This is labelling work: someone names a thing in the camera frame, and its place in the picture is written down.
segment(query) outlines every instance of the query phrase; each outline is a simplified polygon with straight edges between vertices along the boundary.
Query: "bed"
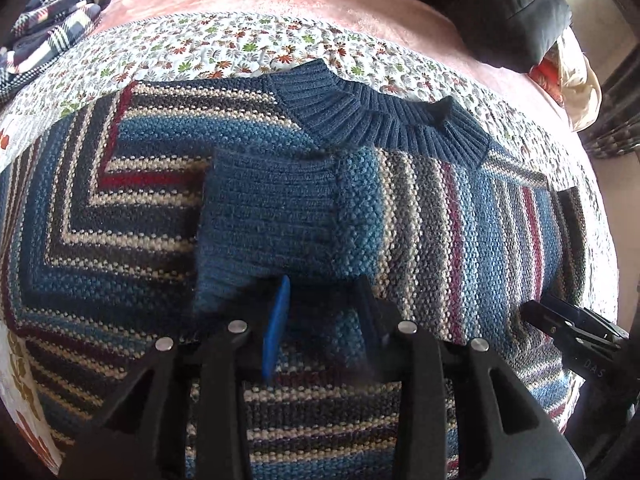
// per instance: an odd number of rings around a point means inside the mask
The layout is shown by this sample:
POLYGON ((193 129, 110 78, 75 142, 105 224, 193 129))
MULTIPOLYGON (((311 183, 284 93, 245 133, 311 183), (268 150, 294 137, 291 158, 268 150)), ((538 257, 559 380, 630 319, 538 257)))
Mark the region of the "bed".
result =
MULTIPOLYGON (((474 60, 452 23, 416 0, 113 0, 94 33, 0 112, 8 138, 0 170, 59 118, 131 81, 250 77, 317 58, 341 78, 408 100, 453 95, 553 188, 577 186, 588 242, 581 305, 616 319, 618 272, 602 197, 564 110, 526 75, 474 60)), ((566 397, 550 410, 560 428, 580 385, 567 377, 566 397)), ((64 437, 46 424, 28 352, 2 317, 0 398, 57 471, 64 437)))

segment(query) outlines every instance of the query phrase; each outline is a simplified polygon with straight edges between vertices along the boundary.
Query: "floral fabric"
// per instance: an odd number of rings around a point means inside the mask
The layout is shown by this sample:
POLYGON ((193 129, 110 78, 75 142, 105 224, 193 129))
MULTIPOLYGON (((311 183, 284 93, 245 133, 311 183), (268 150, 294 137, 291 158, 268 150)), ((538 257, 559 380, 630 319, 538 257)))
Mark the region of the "floral fabric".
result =
POLYGON ((55 474, 62 457, 49 432, 24 344, 0 320, 0 399, 31 449, 55 474))
MULTIPOLYGON (((497 142, 545 173, 555 189, 578 186, 589 251, 581 305, 616 319, 615 252, 596 179, 579 144, 567 145, 558 132, 543 130, 493 91, 433 59, 315 20, 239 12, 174 14, 90 36, 0 113, 0 170, 60 117, 132 80, 249 77, 316 58, 341 78, 405 99, 452 95, 497 142)), ((569 414, 566 410, 558 418, 560 426, 569 414)))

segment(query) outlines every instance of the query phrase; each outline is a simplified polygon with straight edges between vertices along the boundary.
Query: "pink blanket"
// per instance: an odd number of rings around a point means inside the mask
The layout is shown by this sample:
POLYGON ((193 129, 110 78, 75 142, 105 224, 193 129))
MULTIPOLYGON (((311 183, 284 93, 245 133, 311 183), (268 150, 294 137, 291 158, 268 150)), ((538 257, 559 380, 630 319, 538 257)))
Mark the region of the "pink blanket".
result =
POLYGON ((113 0, 97 30, 176 12, 238 10, 321 20, 408 47, 491 88, 547 131, 570 135, 564 110, 538 85, 476 61, 454 25, 417 0, 113 0))

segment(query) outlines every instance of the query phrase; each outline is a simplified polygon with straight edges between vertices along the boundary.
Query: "black metal clamp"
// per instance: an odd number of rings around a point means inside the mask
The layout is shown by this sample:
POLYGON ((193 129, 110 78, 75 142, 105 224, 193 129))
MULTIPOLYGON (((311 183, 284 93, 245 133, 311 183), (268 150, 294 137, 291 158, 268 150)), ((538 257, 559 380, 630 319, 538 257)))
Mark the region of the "black metal clamp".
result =
MULTIPOLYGON (((375 298, 365 277, 345 289, 372 376, 402 382, 394 480, 447 477, 445 378, 455 394, 460 478, 584 479, 567 441, 487 341, 437 341, 375 298)), ((249 480, 240 382, 273 375, 288 305, 285 278, 270 309, 226 320, 199 346, 160 338, 78 438, 60 478, 183 478, 188 391, 199 376, 196 474, 249 480)))
POLYGON ((619 438, 628 432, 634 417, 640 393, 639 349, 619 326, 550 294, 540 302, 524 303, 520 313, 523 320, 553 338, 564 366, 585 379, 565 436, 589 478, 596 478, 613 445, 624 446, 619 438))

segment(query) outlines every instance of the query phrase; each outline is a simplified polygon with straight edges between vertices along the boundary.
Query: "blue plastic tab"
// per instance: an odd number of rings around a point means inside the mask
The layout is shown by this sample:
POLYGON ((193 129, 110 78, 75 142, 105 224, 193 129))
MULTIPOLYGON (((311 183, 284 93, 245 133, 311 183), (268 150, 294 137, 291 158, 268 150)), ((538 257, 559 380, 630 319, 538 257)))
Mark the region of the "blue plastic tab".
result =
POLYGON ((273 379, 276 364, 278 362, 278 352, 280 351, 280 341, 289 315, 289 298, 291 295, 291 282, 288 276, 282 277, 280 288, 276 294, 275 303, 271 309, 269 325, 264 331, 262 340, 262 377, 266 382, 273 379))

